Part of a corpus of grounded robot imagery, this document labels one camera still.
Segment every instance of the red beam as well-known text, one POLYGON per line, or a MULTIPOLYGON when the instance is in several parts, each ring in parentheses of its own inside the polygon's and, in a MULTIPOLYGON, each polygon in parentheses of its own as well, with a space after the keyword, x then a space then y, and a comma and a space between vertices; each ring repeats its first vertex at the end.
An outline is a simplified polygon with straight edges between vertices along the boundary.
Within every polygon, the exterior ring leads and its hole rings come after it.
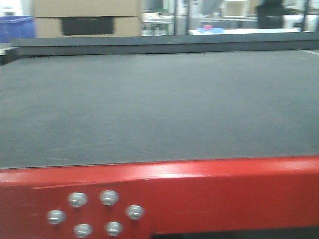
POLYGON ((124 226, 119 239, 319 226, 318 185, 319 156, 0 170, 0 235, 75 238, 73 227, 86 223, 88 238, 108 238, 110 221, 124 226), (102 205, 104 190, 117 191, 118 203, 102 205), (70 207, 72 192, 88 203, 70 207), (129 205, 144 207, 142 219, 125 215, 129 205), (63 210, 67 220, 50 225, 50 210, 63 210))

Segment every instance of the conveyor belt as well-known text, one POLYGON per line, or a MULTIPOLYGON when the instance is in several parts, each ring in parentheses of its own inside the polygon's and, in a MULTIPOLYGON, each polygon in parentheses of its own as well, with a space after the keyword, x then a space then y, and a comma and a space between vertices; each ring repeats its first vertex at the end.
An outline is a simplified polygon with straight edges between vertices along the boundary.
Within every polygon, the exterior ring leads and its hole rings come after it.
POLYGON ((22 59, 0 68, 0 168, 317 155, 318 64, 305 51, 22 59))

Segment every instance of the bolt head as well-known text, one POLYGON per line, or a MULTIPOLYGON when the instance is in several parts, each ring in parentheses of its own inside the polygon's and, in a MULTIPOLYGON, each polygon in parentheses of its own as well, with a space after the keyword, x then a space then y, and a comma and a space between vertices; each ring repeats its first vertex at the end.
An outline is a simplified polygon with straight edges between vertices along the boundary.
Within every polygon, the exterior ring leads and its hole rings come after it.
POLYGON ((106 206, 112 206, 119 200, 119 195, 115 191, 107 190, 100 194, 101 202, 106 206))
POLYGON ((144 208, 137 205, 130 205, 126 208, 126 215, 132 220, 139 220, 144 215, 144 208))
POLYGON ((66 214, 60 210, 52 210, 47 213, 48 221, 52 225, 57 225, 65 221, 66 214))
POLYGON ((117 237, 123 230, 123 226, 118 222, 109 222, 105 225, 105 230, 109 236, 117 237))
POLYGON ((70 206, 80 208, 88 202, 88 197, 84 193, 71 193, 68 196, 70 206))
POLYGON ((92 227, 89 224, 78 224, 74 227, 74 233, 77 238, 86 238, 92 233, 92 227))

